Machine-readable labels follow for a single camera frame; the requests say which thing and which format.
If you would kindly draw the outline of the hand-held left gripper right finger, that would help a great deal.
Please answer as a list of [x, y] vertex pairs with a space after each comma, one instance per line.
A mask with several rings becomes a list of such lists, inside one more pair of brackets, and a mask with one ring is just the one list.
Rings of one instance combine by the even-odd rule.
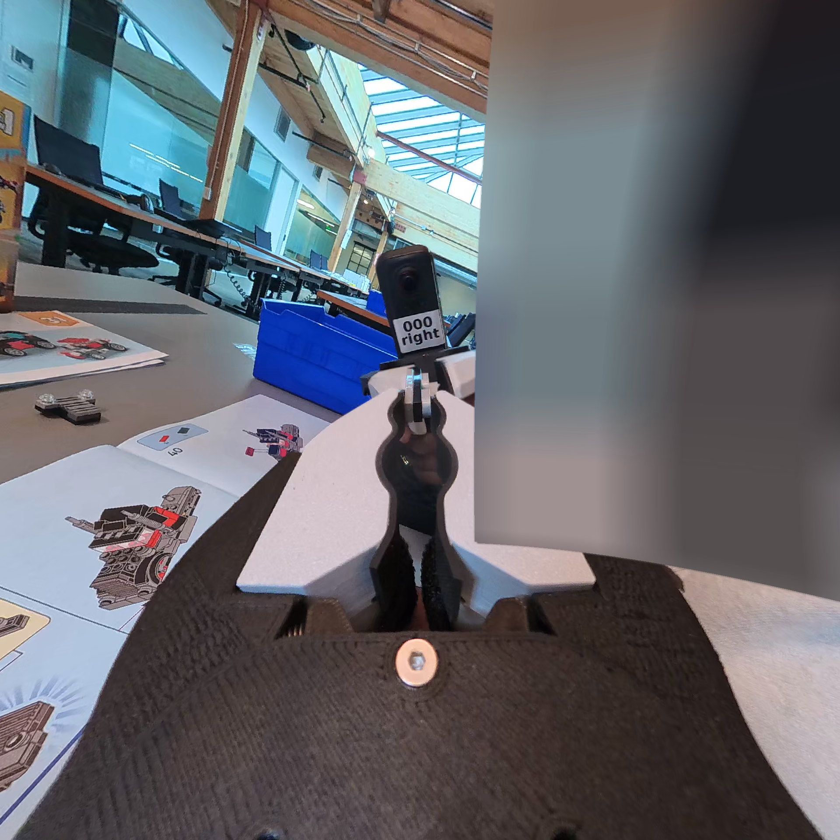
[[430, 628], [455, 628], [461, 606], [486, 616], [510, 597], [591, 589], [595, 576], [582, 553], [477, 541], [475, 409], [439, 392], [432, 401], [432, 428], [443, 484], [421, 570]]

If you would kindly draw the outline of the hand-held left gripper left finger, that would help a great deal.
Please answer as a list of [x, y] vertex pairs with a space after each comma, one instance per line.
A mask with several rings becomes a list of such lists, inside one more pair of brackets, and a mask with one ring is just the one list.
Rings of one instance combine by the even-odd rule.
[[306, 444], [237, 579], [246, 593], [336, 599], [382, 629], [408, 627], [417, 607], [411, 554], [377, 466], [396, 435], [383, 392]]

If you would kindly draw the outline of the open lego instruction booklet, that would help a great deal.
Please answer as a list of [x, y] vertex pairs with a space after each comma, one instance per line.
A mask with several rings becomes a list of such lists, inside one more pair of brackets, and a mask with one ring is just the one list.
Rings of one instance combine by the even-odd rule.
[[255, 395], [2, 484], [2, 838], [67, 761], [167, 572], [326, 426]]

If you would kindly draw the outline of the black lego brick assembly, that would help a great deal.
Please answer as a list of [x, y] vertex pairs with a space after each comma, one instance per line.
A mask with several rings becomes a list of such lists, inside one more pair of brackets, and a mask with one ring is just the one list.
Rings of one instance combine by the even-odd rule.
[[47, 417], [59, 417], [75, 425], [97, 424], [102, 412], [93, 391], [85, 389], [69, 397], [46, 393], [35, 400], [35, 410]]

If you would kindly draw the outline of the closed lego instruction booklet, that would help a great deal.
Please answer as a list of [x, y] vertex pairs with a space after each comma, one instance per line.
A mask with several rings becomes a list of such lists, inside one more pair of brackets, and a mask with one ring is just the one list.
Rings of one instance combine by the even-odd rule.
[[1, 315], [1, 387], [158, 364], [166, 353], [58, 310]]

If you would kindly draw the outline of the lego set cardboard box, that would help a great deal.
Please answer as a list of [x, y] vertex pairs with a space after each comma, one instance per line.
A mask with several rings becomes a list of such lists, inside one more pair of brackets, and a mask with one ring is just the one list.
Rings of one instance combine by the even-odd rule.
[[1, 313], [14, 309], [30, 109], [1, 92]]

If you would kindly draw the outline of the wooden side table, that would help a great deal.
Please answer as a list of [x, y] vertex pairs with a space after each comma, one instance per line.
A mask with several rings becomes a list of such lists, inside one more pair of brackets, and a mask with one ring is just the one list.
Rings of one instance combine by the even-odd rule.
[[323, 289], [318, 290], [317, 298], [323, 303], [325, 312], [330, 316], [338, 317], [342, 314], [351, 320], [373, 327], [377, 331], [383, 333], [390, 333], [392, 331], [386, 316], [368, 309], [365, 300], [340, 295]]

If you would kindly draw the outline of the large blue plastic bin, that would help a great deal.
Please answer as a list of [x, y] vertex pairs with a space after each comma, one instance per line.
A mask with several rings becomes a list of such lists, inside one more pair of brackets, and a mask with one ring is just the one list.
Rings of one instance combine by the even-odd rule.
[[253, 375], [345, 414], [366, 401], [361, 378], [396, 359], [390, 334], [310, 304], [263, 299]]

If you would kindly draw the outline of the wooden pillar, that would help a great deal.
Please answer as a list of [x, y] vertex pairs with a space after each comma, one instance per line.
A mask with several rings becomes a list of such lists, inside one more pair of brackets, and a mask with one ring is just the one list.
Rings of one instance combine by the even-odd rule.
[[266, 36], [267, 3], [243, 1], [238, 10], [234, 45], [228, 62], [212, 148], [207, 158], [206, 183], [198, 216], [224, 219], [235, 174], [238, 149]]

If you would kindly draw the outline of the long wooden office desk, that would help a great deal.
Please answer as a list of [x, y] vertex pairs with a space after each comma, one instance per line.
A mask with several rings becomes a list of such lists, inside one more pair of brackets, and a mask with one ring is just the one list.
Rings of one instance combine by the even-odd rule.
[[175, 289], [192, 298], [203, 296], [207, 285], [208, 264], [217, 260], [224, 266], [229, 262], [244, 267], [255, 277], [255, 288], [247, 295], [245, 312], [257, 320], [261, 299], [267, 294], [270, 279], [279, 275], [297, 277], [295, 293], [301, 288], [301, 275], [313, 270], [285, 257], [244, 244], [236, 239], [213, 238], [198, 233], [161, 216], [147, 213], [121, 199], [103, 194], [86, 185], [73, 182], [64, 175], [48, 171], [38, 164], [27, 163], [26, 181], [40, 189], [49, 201], [45, 221], [45, 239], [41, 263], [44, 266], [65, 268], [68, 252], [70, 215], [100, 215], [108, 221], [124, 226], [130, 237], [155, 242], [182, 252]]

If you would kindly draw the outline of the black office chair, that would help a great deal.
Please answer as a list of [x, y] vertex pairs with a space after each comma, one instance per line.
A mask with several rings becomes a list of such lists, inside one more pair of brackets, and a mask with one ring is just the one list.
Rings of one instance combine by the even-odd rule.
[[108, 218], [101, 214], [70, 212], [66, 252], [75, 254], [81, 263], [95, 272], [107, 268], [111, 275], [118, 275], [122, 268], [155, 268], [159, 260], [141, 247], [128, 241], [128, 231], [122, 238], [105, 235], [102, 230]]

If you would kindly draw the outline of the black computer monitor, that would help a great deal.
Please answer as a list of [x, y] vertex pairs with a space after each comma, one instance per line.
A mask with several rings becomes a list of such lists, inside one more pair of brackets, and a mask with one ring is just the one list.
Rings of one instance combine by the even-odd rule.
[[80, 183], [103, 187], [101, 152], [97, 145], [34, 117], [38, 162]]

